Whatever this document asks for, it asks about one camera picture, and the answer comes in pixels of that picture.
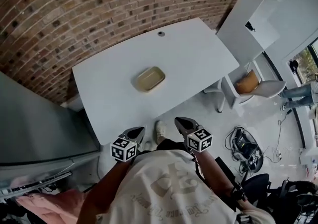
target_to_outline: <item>black office chair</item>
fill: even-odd
[[[278,199],[274,211],[271,213],[276,223],[294,224],[302,212],[302,207],[288,198]]]
[[[318,223],[318,212],[315,214],[311,222],[309,224],[317,224]]]
[[[245,195],[251,204],[254,204],[257,200],[257,207],[261,208],[261,205],[267,198],[267,189],[270,186],[269,175],[259,174],[241,183],[244,189]]]

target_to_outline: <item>floor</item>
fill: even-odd
[[[268,67],[265,66],[265,61],[261,60],[261,62],[260,67],[261,69],[263,68],[265,79],[272,79],[270,77],[273,77],[273,75],[268,71]],[[174,125],[175,117],[185,116],[195,119],[214,136],[212,147],[208,149],[210,154],[214,158],[221,157],[233,174],[240,178],[240,174],[237,171],[239,162],[234,162],[231,159],[230,151],[224,146],[227,134],[234,127],[240,125],[255,137],[263,151],[267,149],[266,156],[277,161],[273,156],[272,149],[276,148],[278,143],[278,120],[283,120],[286,115],[286,111],[280,111],[283,100],[279,96],[272,99],[255,97],[248,104],[244,105],[239,112],[230,109],[229,105],[225,103],[222,114],[219,114],[215,111],[215,105],[219,101],[218,94],[204,94],[200,92],[159,116],[158,119],[166,123],[166,137],[174,141],[183,140],[183,137]],[[144,142],[153,140],[154,123],[155,120],[149,121],[146,124]],[[301,137],[296,119],[293,113],[291,113],[286,117],[281,128],[278,146],[278,150],[282,156],[281,161],[272,163],[269,159],[265,158],[264,165],[258,174],[268,173],[272,182],[272,188],[280,186],[287,177],[290,180],[304,179],[305,168],[299,164],[301,147]],[[114,164],[115,160],[109,154],[109,145],[105,145],[99,161],[99,175],[103,176],[106,174]],[[96,173],[96,163],[92,164],[90,169],[92,169],[91,173]]]

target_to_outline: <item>sneaker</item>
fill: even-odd
[[[157,133],[157,144],[159,145],[163,140],[165,140],[165,124],[163,121],[156,121],[155,124]]]

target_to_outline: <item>orange cushion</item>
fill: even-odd
[[[247,76],[242,78],[236,84],[236,90],[238,94],[250,93],[259,85],[258,78],[253,70],[251,70]]]

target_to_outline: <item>white table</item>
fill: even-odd
[[[165,80],[149,93],[132,84],[157,66]],[[239,66],[199,18],[168,25],[108,48],[73,67],[80,97],[99,142],[142,126]]]

